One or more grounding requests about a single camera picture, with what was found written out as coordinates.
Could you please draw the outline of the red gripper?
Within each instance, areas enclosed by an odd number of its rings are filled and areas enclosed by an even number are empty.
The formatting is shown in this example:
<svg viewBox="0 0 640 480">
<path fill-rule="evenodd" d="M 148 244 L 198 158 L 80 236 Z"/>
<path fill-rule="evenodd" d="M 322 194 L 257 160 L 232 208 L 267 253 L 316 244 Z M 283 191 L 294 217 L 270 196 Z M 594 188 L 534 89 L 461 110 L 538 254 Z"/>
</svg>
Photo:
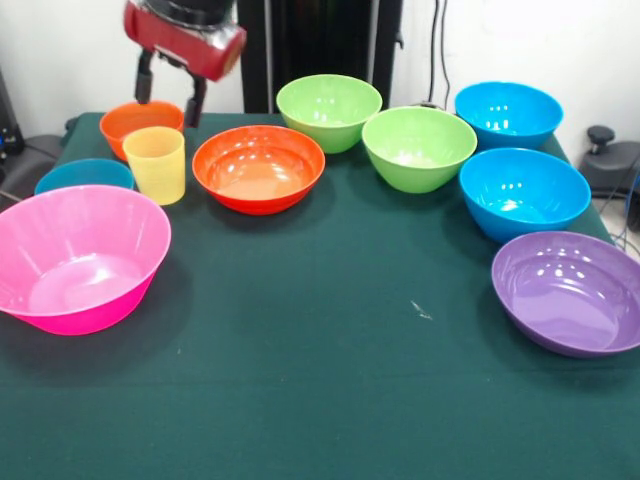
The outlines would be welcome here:
<svg viewBox="0 0 640 480">
<path fill-rule="evenodd" d="M 199 126 L 207 80 L 219 81 L 235 66 L 246 44 L 246 31 L 235 23 L 223 22 L 212 30 L 196 30 L 172 23 L 143 1 L 127 1 L 124 30 L 142 51 L 139 56 L 134 96 L 139 104 L 151 99 L 154 53 L 177 62 L 192 75 L 193 93 L 184 111 L 184 125 Z"/>
</svg>

